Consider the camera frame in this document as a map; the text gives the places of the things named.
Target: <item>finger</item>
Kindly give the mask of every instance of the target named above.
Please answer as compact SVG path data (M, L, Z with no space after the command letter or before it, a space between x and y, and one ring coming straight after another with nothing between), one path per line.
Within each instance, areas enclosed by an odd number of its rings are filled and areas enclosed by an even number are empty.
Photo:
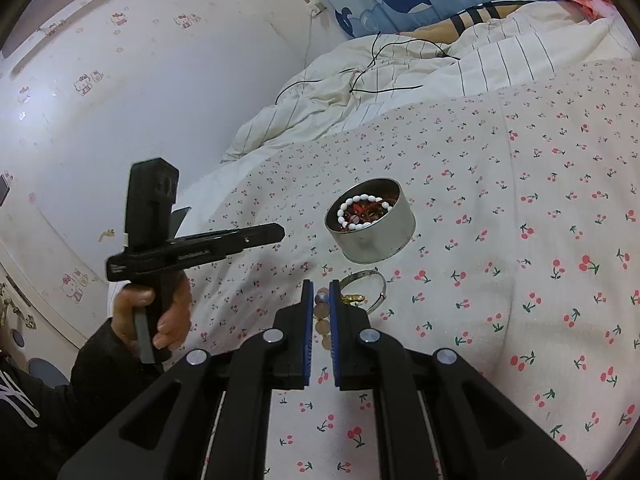
M184 272L182 273L180 280L178 280L178 285L175 288L174 303L185 308L188 308L191 304L191 285Z
M189 333L189 329L191 328L191 320L186 317L181 320L180 323L176 324L175 327L167 333L157 333L154 336L153 343L156 348L163 348L167 345L171 348L174 343L177 343L175 347L177 348L182 343L184 343L185 339L187 339L187 334Z
M167 310L158 320L158 332L168 334L174 328L180 326L180 324L191 317L191 313L188 308L182 308L177 303L172 303L169 310Z
M152 288L129 283L113 301L113 315L114 317L127 315L135 306L147 306L152 303L155 296L156 293Z

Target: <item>white logo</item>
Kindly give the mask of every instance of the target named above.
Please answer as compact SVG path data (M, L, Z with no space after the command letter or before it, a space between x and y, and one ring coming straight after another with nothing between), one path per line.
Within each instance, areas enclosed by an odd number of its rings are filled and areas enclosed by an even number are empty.
M30 428L36 428L37 424L33 422L27 416L27 414L24 413L22 408L12 400L12 397L15 397L16 401L19 401L21 404L29 408L33 415L37 418L40 416L40 413L31 403L29 397L27 397L24 392L20 388L18 388L18 385L14 383L11 376L4 373L2 370L0 370L0 380L0 400L5 400L6 402L8 402L9 405L11 405L14 410L24 419L24 421L27 423L27 426L29 426Z

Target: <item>bed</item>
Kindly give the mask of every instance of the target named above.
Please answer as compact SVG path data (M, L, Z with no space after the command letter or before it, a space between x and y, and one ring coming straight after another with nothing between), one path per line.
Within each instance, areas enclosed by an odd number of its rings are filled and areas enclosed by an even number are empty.
M594 480L640 400L638 46L619 16L590 23L557 2L452 45L408 40L316 60L178 197L193 208L180 235L264 222L287 235L188 270L193 327L174 361L236 348L303 279L369 268L345 259L324 213L388 176L417 229L377 264L387 300L372 325L421 352L455 348ZM378 478L372 395L341 393L331 370L314 334L312 386L272 399L268 477Z

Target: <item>black jacket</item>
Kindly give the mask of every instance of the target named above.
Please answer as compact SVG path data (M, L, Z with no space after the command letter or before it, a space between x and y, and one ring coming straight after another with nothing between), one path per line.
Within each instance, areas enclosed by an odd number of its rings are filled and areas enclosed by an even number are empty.
M0 351L0 478L54 480L62 465L160 372L107 320L78 353L71 384L49 388Z

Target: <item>cherry pattern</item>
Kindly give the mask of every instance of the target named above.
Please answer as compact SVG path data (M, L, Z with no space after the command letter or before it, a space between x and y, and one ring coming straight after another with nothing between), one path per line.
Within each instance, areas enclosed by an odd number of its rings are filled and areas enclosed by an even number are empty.
M595 480L640 402L640 85L622 60L555 70L359 126L350 116L318 140L273 150L194 232L277 222L286 236L187 271L194 325L174 361L197 347L235 349L271 327L304 279L317 290L372 268L345 259L324 213L354 183L388 176L413 200L417 226L403 250L374 264L387 298L372 326L412 350L454 348ZM270 120L274 110L264 112ZM379 289L368 287L348 292L371 302ZM330 348L330 335L314 341ZM335 388L330 352L314 351L311 367L303 392L273 394L268 478L378 480L372 393Z

